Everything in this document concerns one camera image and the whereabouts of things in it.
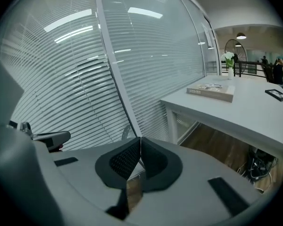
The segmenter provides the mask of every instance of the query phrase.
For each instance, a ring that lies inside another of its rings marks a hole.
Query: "flower vase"
[[[228,80],[232,80],[234,78],[234,70],[232,67],[228,68]]]

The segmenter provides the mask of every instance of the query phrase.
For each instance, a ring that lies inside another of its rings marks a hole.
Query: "desk leg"
[[[169,108],[166,108],[166,116],[168,119],[170,142],[177,144],[177,119],[176,114]]]

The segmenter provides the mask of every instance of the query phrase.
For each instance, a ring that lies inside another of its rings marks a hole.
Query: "wall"
[[[267,0],[196,0],[206,11],[214,29],[242,24],[283,27]]]
[[[264,33],[260,33],[260,29],[259,27],[251,27],[247,32],[244,32],[242,28],[233,29],[232,34],[222,34],[217,31],[220,52],[224,53],[227,41],[236,39],[237,32],[242,31],[246,34],[247,38],[239,42],[243,45],[245,50],[261,50],[283,54],[283,29],[268,28]]]

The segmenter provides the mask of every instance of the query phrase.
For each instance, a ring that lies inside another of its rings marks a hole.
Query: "person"
[[[283,85],[283,59],[278,58],[273,69],[275,84]]]
[[[268,60],[266,59],[266,56],[263,56],[262,60],[262,64],[267,65],[268,64]]]

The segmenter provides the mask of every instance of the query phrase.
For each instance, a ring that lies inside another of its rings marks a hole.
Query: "white flower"
[[[232,52],[226,52],[225,54],[223,54],[222,56],[221,56],[221,60],[225,60],[226,58],[227,59],[231,59],[231,58],[233,58],[234,57],[234,54],[232,53]]]

